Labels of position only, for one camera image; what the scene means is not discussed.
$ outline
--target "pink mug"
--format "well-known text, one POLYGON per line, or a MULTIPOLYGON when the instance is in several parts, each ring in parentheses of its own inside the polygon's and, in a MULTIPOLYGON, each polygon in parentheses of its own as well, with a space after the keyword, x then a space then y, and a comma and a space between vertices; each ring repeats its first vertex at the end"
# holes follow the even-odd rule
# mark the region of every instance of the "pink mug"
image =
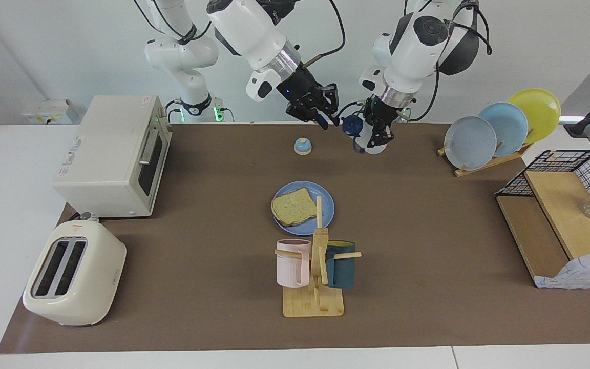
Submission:
POLYGON ((279 240, 277 241, 277 250, 297 252, 302 255, 302 259, 277 255, 278 285, 291 288, 309 285, 311 241, 296 239, 279 240))

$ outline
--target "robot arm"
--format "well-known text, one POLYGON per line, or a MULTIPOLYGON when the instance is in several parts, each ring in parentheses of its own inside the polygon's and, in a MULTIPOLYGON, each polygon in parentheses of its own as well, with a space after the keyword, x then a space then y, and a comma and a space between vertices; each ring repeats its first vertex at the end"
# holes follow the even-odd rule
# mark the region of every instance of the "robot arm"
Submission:
POLYGON ((268 15, 256 0, 210 0, 206 7, 227 48, 242 55, 254 70, 246 86, 250 98, 260 102, 276 89, 289 102, 287 114, 316 121, 326 129, 328 122, 322 113, 338 125, 334 117, 338 109, 336 85, 318 84, 297 49, 275 26, 290 10, 275 9, 268 15))
POLYGON ((452 75, 467 69, 477 56, 477 32, 454 27, 455 23, 468 24, 476 30, 477 0, 412 0, 405 6, 407 14, 395 33, 384 33, 375 41, 373 54, 379 66, 369 67, 360 79, 373 93, 364 111, 372 136, 356 141, 364 148, 393 140, 391 123, 436 69, 452 75))
POLYGON ((181 100, 182 115, 189 121, 220 120, 213 109, 222 105, 209 93, 206 81, 195 68, 206 68, 218 60, 218 48, 207 36, 194 39, 197 27, 190 19, 184 0, 147 0, 154 24, 164 33, 145 45, 148 63, 173 78, 181 100))

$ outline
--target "toast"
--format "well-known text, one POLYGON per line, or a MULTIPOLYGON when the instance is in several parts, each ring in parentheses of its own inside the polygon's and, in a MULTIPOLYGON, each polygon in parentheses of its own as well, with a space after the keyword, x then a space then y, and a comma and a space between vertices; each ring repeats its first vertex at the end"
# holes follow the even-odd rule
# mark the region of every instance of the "toast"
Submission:
POLYGON ((284 227, 302 224, 318 215, 315 203, 306 187, 274 198, 270 208, 277 221, 284 227))

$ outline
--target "teal mug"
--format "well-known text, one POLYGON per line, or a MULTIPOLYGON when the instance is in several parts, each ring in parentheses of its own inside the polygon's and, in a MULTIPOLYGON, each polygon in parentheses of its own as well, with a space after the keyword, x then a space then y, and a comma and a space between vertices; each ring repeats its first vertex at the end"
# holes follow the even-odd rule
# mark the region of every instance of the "teal mug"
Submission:
POLYGON ((327 287, 350 288, 354 285, 354 258, 334 259, 336 254, 347 254, 354 251, 356 251, 354 242, 333 240, 327 243, 325 254, 327 287))

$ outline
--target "brown tabletop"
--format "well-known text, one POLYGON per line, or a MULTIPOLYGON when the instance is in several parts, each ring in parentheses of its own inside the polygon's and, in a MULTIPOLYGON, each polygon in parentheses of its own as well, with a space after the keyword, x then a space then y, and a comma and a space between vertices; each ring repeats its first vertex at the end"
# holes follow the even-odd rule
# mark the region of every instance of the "brown tabletop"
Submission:
POLYGON ((447 127, 397 126, 369 156, 336 128, 176 126, 154 215, 103 222, 127 245, 107 317, 19 304, 0 353, 590 343, 590 290, 535 288, 494 199, 522 161, 455 178, 447 127), (269 204, 294 180, 332 194, 330 238, 363 252, 342 317, 282 315, 269 204))

